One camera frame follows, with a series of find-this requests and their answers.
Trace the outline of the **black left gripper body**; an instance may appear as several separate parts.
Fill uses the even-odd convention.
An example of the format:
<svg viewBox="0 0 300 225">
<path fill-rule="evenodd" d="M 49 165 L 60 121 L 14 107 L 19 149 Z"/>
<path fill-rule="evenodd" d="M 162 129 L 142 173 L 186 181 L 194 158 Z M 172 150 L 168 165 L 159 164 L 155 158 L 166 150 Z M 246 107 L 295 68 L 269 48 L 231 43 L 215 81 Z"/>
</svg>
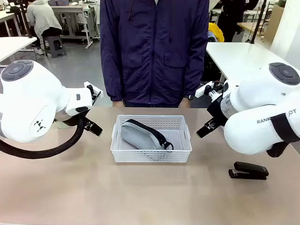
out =
<svg viewBox="0 0 300 225">
<path fill-rule="evenodd" d="M 65 111 L 60 111 L 56 113 L 56 121 L 61 121 L 68 126 L 77 126 L 78 124 L 85 126 L 86 115 L 89 111 L 86 110 L 73 116 L 68 115 Z"/>
</svg>

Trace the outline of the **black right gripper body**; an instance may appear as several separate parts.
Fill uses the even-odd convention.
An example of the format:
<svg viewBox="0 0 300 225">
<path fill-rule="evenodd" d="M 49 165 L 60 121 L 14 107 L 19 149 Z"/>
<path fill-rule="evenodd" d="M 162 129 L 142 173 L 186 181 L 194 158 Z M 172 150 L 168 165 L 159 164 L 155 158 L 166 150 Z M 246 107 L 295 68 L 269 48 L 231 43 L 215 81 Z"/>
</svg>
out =
<svg viewBox="0 0 300 225">
<path fill-rule="evenodd" d="M 210 125 L 212 125 L 213 128 L 218 128 L 219 126 L 224 127 L 226 124 L 226 117 L 221 110 L 222 99 L 223 99 L 223 95 L 220 95 L 207 108 L 207 111 L 212 116 L 212 119 L 209 121 L 209 123 Z"/>
</svg>

